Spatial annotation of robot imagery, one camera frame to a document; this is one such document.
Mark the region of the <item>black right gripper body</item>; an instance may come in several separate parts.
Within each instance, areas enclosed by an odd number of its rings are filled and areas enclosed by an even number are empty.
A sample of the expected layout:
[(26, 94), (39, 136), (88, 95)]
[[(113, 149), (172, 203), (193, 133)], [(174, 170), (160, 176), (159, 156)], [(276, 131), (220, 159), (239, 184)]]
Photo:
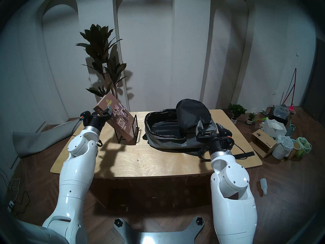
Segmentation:
[(196, 131), (197, 142), (202, 143), (201, 149), (203, 151), (213, 152), (225, 150), (231, 151), (234, 146), (234, 140), (232, 139), (232, 132), (229, 130), (221, 130), (221, 132), (212, 134), (202, 131)]

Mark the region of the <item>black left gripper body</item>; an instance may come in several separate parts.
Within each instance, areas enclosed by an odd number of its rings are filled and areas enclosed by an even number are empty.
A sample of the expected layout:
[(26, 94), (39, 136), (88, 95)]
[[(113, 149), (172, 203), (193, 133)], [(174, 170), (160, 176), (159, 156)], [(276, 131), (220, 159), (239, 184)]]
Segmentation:
[(96, 128), (99, 132), (102, 131), (105, 123), (110, 120), (110, 114), (106, 113), (103, 116), (99, 116), (97, 112), (86, 112), (86, 127), (91, 126)]

